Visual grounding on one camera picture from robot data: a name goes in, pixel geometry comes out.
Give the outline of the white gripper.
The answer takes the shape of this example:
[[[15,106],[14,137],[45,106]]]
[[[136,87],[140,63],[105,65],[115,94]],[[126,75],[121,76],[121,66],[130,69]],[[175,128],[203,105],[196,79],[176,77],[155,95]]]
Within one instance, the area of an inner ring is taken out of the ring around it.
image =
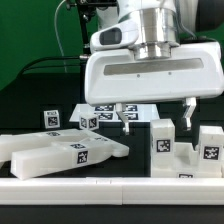
[[[150,55],[137,58],[142,45],[135,22],[122,22],[94,33],[85,70],[85,100],[115,104],[123,131],[130,133],[122,103],[184,100],[182,126],[191,130],[196,98],[224,92],[221,49],[217,42],[151,42]]]

